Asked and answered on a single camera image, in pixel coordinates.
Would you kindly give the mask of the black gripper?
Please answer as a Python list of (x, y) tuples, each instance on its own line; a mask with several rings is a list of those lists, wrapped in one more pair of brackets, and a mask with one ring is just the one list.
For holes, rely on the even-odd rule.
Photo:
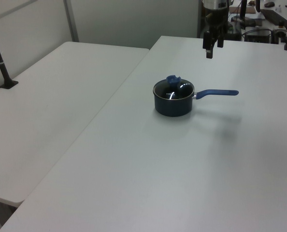
[(206, 57), (213, 58), (212, 40), (217, 40), (217, 47), (224, 46), (224, 35), (228, 32), (228, 8), (205, 9), (205, 20), (209, 25), (209, 31), (203, 34), (203, 49), (206, 50)]

